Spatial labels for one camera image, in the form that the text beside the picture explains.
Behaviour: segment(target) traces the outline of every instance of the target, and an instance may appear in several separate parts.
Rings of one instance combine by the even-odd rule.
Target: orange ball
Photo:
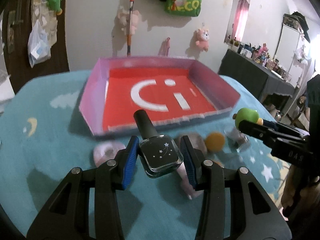
[[[210,133],[205,139],[204,143],[208,151],[219,152],[223,149],[226,142],[224,135],[220,132]]]

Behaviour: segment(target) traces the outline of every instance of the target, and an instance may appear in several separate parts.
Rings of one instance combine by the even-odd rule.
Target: black cloth
[[[303,30],[305,39],[310,43],[310,38],[308,35],[309,26],[307,24],[306,18],[299,12],[294,12],[292,15],[297,17],[297,20],[300,23],[300,26]]]
[[[260,102],[265,95],[277,94],[292,97],[294,94],[294,87],[291,84],[286,83],[262,65],[230,49],[227,50],[221,62],[218,74],[237,80]]]

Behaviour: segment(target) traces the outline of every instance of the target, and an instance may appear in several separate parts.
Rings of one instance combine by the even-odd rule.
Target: star print
[[[271,173],[272,168],[267,167],[266,165],[263,165],[263,171],[261,174],[266,178],[266,182],[269,182],[269,179],[273,179],[272,173]]]

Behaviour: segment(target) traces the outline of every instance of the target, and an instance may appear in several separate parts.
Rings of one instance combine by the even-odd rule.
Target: pink plush toy
[[[122,7],[119,9],[117,17],[122,26],[121,30],[127,35],[127,24],[129,23],[129,11],[124,10]],[[138,10],[132,12],[132,22],[131,22],[131,34],[134,35],[140,20],[140,13]]]
[[[208,52],[209,49],[209,30],[205,29],[204,27],[198,29],[197,31],[197,38],[196,45],[203,49],[205,52]]]

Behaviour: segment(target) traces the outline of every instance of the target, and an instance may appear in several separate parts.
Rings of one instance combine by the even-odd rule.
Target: brown door
[[[61,1],[63,13],[57,16],[57,42],[51,47],[51,58],[34,65],[33,68],[28,59],[28,40],[32,30],[31,8],[31,0],[8,0],[3,14],[4,60],[8,74],[11,75],[10,81],[15,93],[35,77],[69,71],[65,40],[65,0]],[[13,37],[12,32],[9,31],[14,40],[14,50],[8,51],[8,18],[10,11],[14,10]]]

